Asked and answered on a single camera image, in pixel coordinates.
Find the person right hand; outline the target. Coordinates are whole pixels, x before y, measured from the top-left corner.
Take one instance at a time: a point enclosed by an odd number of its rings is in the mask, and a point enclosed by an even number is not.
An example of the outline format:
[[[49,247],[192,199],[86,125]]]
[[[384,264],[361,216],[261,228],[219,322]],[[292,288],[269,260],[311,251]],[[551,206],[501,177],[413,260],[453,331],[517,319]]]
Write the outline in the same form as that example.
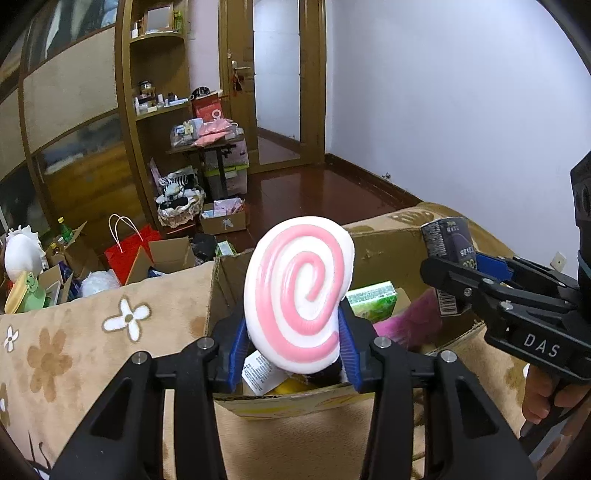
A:
[[[551,376],[531,365],[526,379],[522,413],[527,421],[539,424],[550,413],[551,405],[558,408],[573,408],[589,390],[588,385],[568,385],[559,391],[551,402],[550,397],[554,391]]]

